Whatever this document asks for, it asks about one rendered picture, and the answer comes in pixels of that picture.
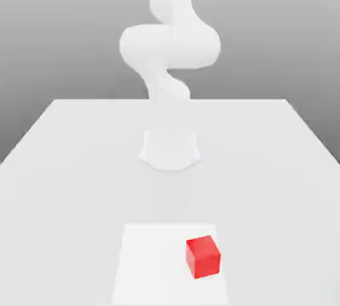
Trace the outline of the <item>small red cube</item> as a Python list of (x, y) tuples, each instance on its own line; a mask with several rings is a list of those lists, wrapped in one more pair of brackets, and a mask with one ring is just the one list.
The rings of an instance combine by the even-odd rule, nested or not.
[(220, 272), (221, 253), (211, 235), (187, 240), (185, 258), (194, 279)]

